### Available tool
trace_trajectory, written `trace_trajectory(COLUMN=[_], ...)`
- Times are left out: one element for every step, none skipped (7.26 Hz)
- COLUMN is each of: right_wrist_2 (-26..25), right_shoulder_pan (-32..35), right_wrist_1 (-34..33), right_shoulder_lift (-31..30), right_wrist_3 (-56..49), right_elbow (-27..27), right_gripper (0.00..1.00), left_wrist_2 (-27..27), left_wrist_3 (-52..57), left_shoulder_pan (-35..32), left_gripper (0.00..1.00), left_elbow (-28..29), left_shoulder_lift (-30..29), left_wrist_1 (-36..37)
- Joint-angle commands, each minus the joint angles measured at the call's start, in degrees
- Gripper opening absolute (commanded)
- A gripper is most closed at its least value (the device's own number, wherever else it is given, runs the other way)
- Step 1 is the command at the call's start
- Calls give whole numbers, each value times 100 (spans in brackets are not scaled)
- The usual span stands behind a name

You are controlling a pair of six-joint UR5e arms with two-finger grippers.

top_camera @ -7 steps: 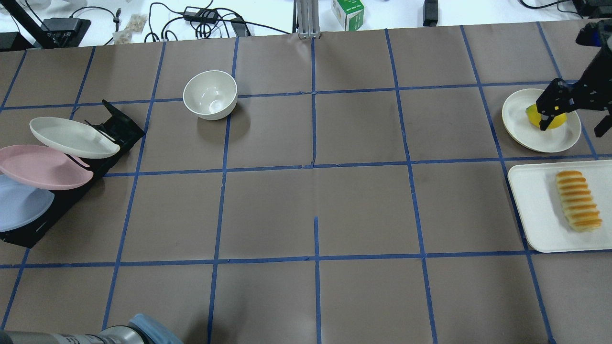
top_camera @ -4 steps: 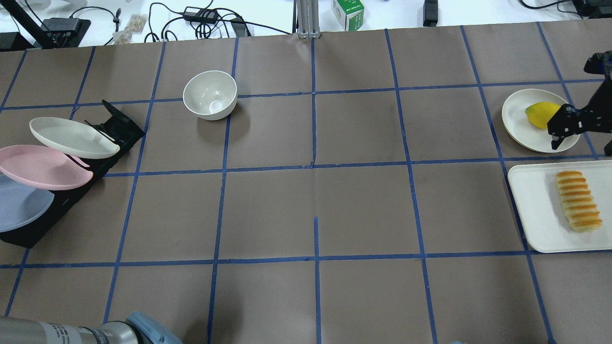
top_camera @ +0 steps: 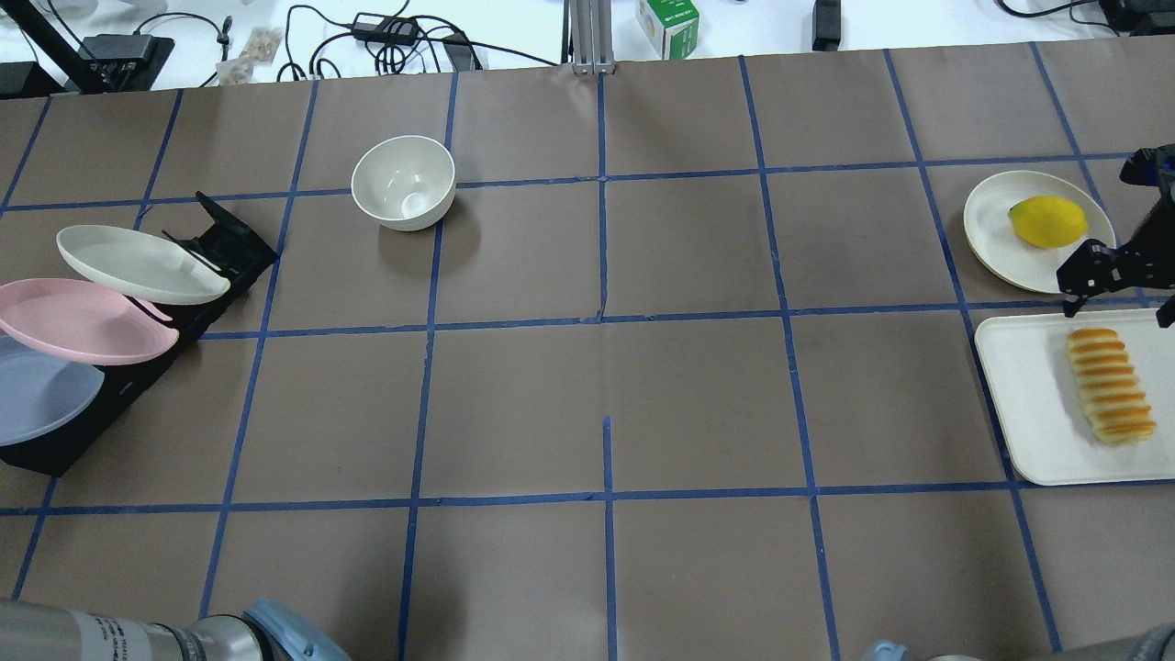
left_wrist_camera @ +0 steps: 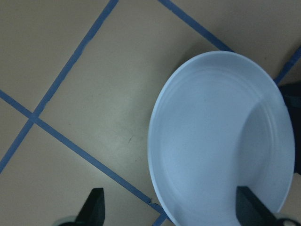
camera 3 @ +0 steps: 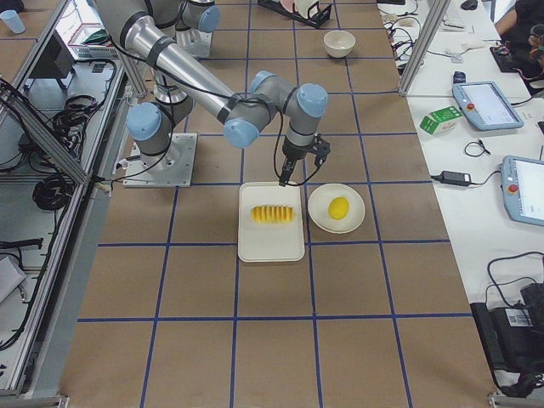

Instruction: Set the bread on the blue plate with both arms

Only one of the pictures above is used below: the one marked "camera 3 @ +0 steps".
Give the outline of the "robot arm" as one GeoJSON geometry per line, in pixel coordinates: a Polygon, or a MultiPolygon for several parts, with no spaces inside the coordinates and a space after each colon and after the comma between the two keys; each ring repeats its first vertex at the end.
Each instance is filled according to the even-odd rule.
{"type": "Polygon", "coordinates": [[[175,25],[177,44],[191,56],[206,59],[221,14],[214,1],[182,1],[175,25]]]}
{"type": "Polygon", "coordinates": [[[174,80],[197,104],[216,116],[224,137],[246,148],[276,114],[288,116],[289,127],[282,145],[285,160],[276,175],[286,186],[297,165],[308,153],[320,168],[330,145],[317,127],[326,112],[328,94],[319,84],[296,87],[280,76],[260,71],[244,98],[217,79],[189,52],[182,49],[167,29],[214,31],[220,20],[212,1],[97,1],[94,4],[112,42],[143,60],[150,68],[174,80]]]}

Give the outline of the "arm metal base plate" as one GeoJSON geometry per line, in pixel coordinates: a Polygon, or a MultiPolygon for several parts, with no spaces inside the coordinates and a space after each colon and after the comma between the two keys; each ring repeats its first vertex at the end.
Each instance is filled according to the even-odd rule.
{"type": "Polygon", "coordinates": [[[176,31],[177,44],[196,59],[210,57],[213,34],[190,28],[185,31],[176,31]]]}
{"type": "Polygon", "coordinates": [[[174,133],[167,154],[150,157],[142,155],[133,142],[132,155],[138,158],[124,167],[123,185],[128,188],[190,187],[196,143],[196,133],[174,133]]]}

